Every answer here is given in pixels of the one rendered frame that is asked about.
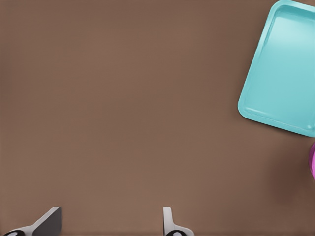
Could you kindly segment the pink round plate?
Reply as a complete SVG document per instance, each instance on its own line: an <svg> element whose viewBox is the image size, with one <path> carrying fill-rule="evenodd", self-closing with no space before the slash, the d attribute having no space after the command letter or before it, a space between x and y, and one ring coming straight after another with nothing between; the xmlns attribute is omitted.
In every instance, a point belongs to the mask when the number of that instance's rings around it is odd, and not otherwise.
<svg viewBox="0 0 315 236"><path fill-rule="evenodd" d="M312 144L309 152L309 168L312 178L315 181L315 142Z"/></svg>

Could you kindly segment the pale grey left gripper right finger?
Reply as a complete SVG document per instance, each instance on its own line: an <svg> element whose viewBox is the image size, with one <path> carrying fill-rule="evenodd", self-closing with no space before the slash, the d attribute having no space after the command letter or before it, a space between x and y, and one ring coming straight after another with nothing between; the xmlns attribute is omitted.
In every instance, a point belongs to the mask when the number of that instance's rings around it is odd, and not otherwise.
<svg viewBox="0 0 315 236"><path fill-rule="evenodd" d="M169 206L163 207L163 236L194 236L194 232L173 221L172 209Z"/></svg>

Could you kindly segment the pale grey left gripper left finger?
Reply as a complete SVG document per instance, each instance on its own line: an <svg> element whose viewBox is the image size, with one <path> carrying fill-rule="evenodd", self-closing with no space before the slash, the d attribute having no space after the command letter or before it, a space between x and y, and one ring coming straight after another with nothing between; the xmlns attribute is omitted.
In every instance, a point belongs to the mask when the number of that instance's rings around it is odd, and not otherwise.
<svg viewBox="0 0 315 236"><path fill-rule="evenodd" d="M62 230L62 207L55 206L33 224L13 229L3 236L59 236Z"/></svg>

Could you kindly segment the turquoise rectangular tray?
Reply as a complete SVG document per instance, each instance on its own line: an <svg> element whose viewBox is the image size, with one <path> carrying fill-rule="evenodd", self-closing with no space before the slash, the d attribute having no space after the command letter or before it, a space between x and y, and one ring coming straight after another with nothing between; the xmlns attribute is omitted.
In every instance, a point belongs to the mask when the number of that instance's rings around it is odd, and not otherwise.
<svg viewBox="0 0 315 236"><path fill-rule="evenodd" d="M315 6L270 9L239 101L248 119L315 138Z"/></svg>

